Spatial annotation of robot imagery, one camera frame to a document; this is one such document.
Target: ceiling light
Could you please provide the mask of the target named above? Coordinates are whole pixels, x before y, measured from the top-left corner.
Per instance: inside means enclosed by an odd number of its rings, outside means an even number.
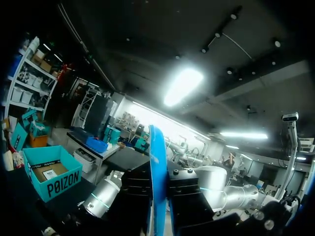
[[[61,62],[63,61],[63,60],[61,60],[56,54],[54,54],[54,56],[57,57]]]
[[[242,154],[242,153],[241,153],[241,156],[243,156],[243,157],[247,158],[248,160],[251,160],[251,161],[252,161],[251,158],[249,158],[248,156],[246,156],[246,155],[244,155],[244,154]]]
[[[209,50],[209,48],[203,48],[203,49],[201,49],[201,52],[202,53],[207,53],[208,50]]]
[[[94,86],[96,86],[96,87],[99,87],[98,85],[95,85],[95,84],[92,84],[92,83],[90,83],[90,85],[94,85]]]
[[[258,133],[231,133],[231,132],[222,132],[220,133],[226,137],[239,137],[239,138],[249,138],[249,139],[267,139],[267,135],[258,134]]]
[[[237,19],[237,15],[235,15],[235,14],[231,14],[230,17],[231,17],[233,20],[236,20],[236,19]]]
[[[148,107],[146,107],[146,106],[143,106],[143,105],[141,105],[140,103],[137,103],[137,102],[135,102],[135,101],[132,101],[132,102],[133,102],[134,104],[136,104],[137,106],[139,106],[139,107],[142,107],[142,108],[144,108],[144,109],[146,109],[146,110],[148,110],[148,111],[150,111],[150,112],[153,112],[153,113],[155,113],[155,114],[157,114],[157,115],[159,115],[159,116],[161,116],[161,117],[163,117],[163,118],[165,118],[165,119],[167,119],[167,120],[169,120],[169,121],[171,121],[171,122],[173,122],[173,123],[179,125],[180,127],[183,127],[183,128],[185,128],[185,129],[187,129],[187,130],[189,130],[189,131],[191,131],[191,132],[193,132],[193,133],[195,133],[195,134],[201,136],[201,137],[204,138],[204,139],[211,140],[209,137],[207,137],[207,136],[205,136],[205,135],[203,135],[203,134],[201,134],[201,133],[199,133],[199,132],[193,130],[192,128],[190,128],[190,127],[188,127],[188,126],[185,126],[185,125],[183,125],[183,124],[180,124],[179,122],[177,122],[177,121],[175,121],[175,120],[172,120],[172,119],[170,119],[170,118],[168,118],[168,117],[166,117],[166,116],[164,116],[164,115],[162,115],[162,114],[160,114],[160,113],[158,113],[158,112],[156,112],[156,111],[154,111],[154,110],[152,110],[152,109],[150,109],[150,108],[148,108]]]
[[[279,48],[279,47],[281,47],[281,43],[280,43],[279,41],[275,40],[275,46],[276,46],[277,48]]]
[[[235,147],[235,146],[230,146],[230,145],[225,145],[225,146],[228,148],[239,149],[238,147]]]
[[[179,103],[185,96],[193,91],[202,81],[203,75],[193,69],[185,69],[182,71],[168,90],[164,104],[166,106],[174,106]]]
[[[45,48],[47,48],[49,51],[51,51],[51,49],[46,44],[43,43],[43,45],[45,46]]]
[[[79,77],[78,77],[79,78]],[[82,79],[82,78],[79,78],[80,80],[83,80],[83,81],[85,81],[85,82],[89,82],[89,81],[87,81],[87,80],[84,80],[84,79]]]
[[[233,69],[229,67],[226,69],[226,72],[228,73],[228,75],[231,75],[233,73]]]

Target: screw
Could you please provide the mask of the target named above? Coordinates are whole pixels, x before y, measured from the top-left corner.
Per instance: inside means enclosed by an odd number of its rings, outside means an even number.
[[[256,220],[263,220],[264,217],[265,217],[265,215],[261,211],[257,211],[257,212],[254,213],[254,218]]]
[[[275,222],[273,220],[267,220],[264,224],[266,230],[272,230],[275,226]]]

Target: metal shelving unit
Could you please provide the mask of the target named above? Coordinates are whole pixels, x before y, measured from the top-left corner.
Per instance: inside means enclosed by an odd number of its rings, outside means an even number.
[[[36,64],[31,62],[29,59],[27,59],[27,57],[32,52],[33,51],[31,50],[31,48],[28,48],[26,51],[20,49],[19,53],[22,55],[22,59],[20,60],[20,63],[19,63],[19,65],[18,65],[18,67],[17,67],[17,69],[16,69],[16,71],[14,73],[14,77],[11,77],[11,76],[7,77],[7,79],[12,81],[12,82],[11,82],[9,93],[8,93],[8,96],[7,96],[6,100],[1,102],[1,105],[5,106],[5,112],[4,112],[4,117],[5,118],[8,117],[10,105],[23,107],[23,108],[32,108],[32,109],[35,109],[35,110],[38,110],[38,111],[42,111],[43,112],[43,118],[45,117],[46,109],[47,109],[48,103],[49,103],[49,101],[51,99],[51,94],[53,93],[58,80],[53,75],[47,73],[42,68],[40,68],[39,66],[37,66]],[[26,84],[26,83],[24,83],[22,81],[17,80],[18,75],[19,75],[19,73],[20,73],[24,63],[27,63],[28,65],[30,65],[31,67],[33,67],[34,69],[39,71],[41,74],[43,74],[44,76],[47,76],[47,77],[49,77],[51,79],[51,83],[54,83],[54,84],[53,84],[53,86],[52,86],[50,91],[44,91],[44,90],[41,90],[39,88],[35,88],[34,86],[28,85],[28,84]],[[42,108],[42,107],[35,107],[35,106],[31,105],[31,104],[26,104],[26,103],[23,103],[23,102],[13,102],[13,101],[11,101],[11,97],[12,97],[12,93],[13,93],[13,89],[14,89],[15,85],[20,85],[20,86],[22,86],[24,88],[28,88],[30,90],[39,92],[41,95],[47,96],[45,107],[44,108]]]

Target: white shelf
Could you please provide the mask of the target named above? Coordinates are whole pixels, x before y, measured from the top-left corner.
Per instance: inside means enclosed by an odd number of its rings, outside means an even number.
[[[25,51],[23,49],[19,49],[19,53],[24,56]]]
[[[14,106],[18,106],[18,107],[24,107],[24,108],[31,108],[31,109],[35,109],[35,110],[38,110],[40,112],[44,111],[44,108],[41,108],[41,107],[34,107],[34,106],[31,106],[30,104],[25,104],[23,102],[13,102],[13,101],[10,101],[10,104],[11,105],[14,105]]]
[[[44,95],[47,95],[47,96],[49,95],[49,93],[47,93],[47,92],[45,92],[45,91],[43,91],[43,90],[40,90],[39,88],[35,88],[35,87],[32,86],[32,85],[25,84],[25,83],[23,83],[22,81],[16,80],[15,83],[17,83],[17,84],[19,84],[19,85],[22,85],[22,86],[24,86],[24,87],[26,87],[26,88],[29,88],[29,89],[31,89],[31,90],[34,90],[34,91],[36,91],[36,92],[39,92],[39,93],[41,93],[41,94],[44,94]]]
[[[57,80],[56,77],[54,77],[53,75],[47,73],[46,71],[44,71],[42,68],[40,68],[38,65],[35,65],[33,62],[31,62],[29,59],[25,59],[25,62],[27,64],[29,64],[31,67],[35,68],[36,70],[38,70],[39,72],[41,72],[42,74],[48,76],[49,78],[53,79],[53,80]]]

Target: ceiling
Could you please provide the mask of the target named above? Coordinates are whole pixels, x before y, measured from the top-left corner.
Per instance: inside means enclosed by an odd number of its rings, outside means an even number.
[[[238,19],[232,20],[239,6]],[[63,7],[113,90],[204,134],[266,133],[264,142],[226,139],[248,153],[286,158],[282,114],[299,112],[299,136],[315,136],[314,81],[296,46],[298,32],[262,1],[73,0]],[[168,85],[187,67],[200,71],[204,80],[168,108],[163,104]]]

